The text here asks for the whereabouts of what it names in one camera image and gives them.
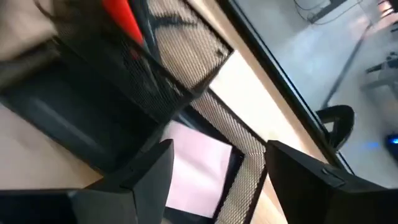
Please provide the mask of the black mesh desk organizer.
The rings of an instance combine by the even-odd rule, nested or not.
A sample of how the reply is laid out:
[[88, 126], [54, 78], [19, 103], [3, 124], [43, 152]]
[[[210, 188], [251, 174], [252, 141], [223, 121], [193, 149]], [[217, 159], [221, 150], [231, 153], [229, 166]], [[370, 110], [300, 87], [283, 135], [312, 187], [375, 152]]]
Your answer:
[[233, 48], [187, 0], [128, 1], [143, 46], [102, 0], [0, 0], [0, 224], [133, 224], [130, 195], [88, 186], [171, 121], [232, 150], [214, 215], [161, 224], [250, 224], [266, 146], [210, 87]]

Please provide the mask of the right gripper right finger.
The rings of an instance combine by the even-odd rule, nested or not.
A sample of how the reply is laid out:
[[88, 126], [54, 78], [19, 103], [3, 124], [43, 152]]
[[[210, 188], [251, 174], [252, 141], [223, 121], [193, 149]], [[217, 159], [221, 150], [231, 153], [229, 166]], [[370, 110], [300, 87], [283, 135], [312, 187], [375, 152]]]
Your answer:
[[385, 189], [279, 141], [267, 171], [288, 224], [383, 224]]

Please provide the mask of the pink sticky note pad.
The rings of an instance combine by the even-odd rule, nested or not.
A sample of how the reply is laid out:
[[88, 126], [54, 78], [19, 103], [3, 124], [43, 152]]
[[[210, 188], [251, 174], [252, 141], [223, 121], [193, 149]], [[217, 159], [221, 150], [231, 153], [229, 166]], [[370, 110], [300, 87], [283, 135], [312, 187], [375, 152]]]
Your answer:
[[232, 146], [171, 121], [162, 139], [174, 141], [166, 206], [211, 218], [220, 202]]

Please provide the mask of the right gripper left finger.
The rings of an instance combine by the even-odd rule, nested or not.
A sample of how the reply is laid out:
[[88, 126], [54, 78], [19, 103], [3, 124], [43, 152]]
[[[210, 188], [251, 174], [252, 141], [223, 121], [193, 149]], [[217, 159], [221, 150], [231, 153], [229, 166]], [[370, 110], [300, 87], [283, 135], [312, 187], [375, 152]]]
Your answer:
[[127, 193], [134, 204], [133, 224], [161, 224], [171, 186], [173, 164], [174, 141], [166, 139], [88, 188]]

